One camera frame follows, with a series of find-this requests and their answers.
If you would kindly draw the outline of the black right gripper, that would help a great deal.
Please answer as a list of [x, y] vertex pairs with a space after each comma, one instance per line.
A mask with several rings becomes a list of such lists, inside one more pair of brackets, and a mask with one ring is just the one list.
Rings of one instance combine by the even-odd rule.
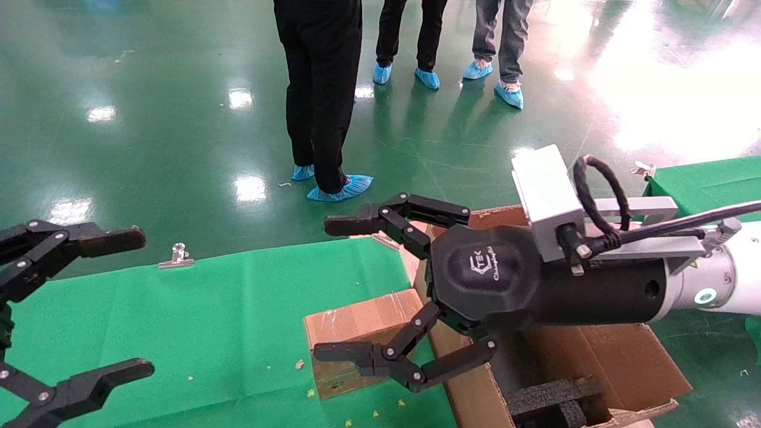
[[[361, 376], [391, 377], [418, 393], [489, 362], [498, 344], [481, 336], [492, 330], [646, 323], [663, 307], [668, 284], [663, 260], [593, 261], [574, 276], [565, 260], [543, 260], [528, 227], [472, 229], [470, 215], [465, 206], [399, 193], [362, 205], [353, 216], [327, 216], [329, 236], [382, 231], [419, 260], [429, 259], [427, 289], [435, 303], [426, 303], [388, 344], [318, 343], [316, 360], [351, 362]], [[412, 221], [447, 230], [430, 242]], [[441, 314], [458, 333], [481, 339], [416, 365], [408, 355]]]

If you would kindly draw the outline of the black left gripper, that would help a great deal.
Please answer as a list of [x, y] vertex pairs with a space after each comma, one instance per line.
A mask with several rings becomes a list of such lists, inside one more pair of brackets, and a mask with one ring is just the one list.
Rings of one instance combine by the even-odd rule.
[[[48, 279], [78, 258], [120, 254], [144, 247], [141, 228], [105, 231], [94, 222], [57, 225], [31, 220], [1, 233], [0, 353], [12, 347], [12, 308]], [[131, 358], [101, 367], [49, 386], [26, 372], [2, 362], [1, 387], [27, 401], [27, 406], [3, 427], [58, 427], [65, 421], [99, 411], [114, 388], [150, 377], [154, 365]]]

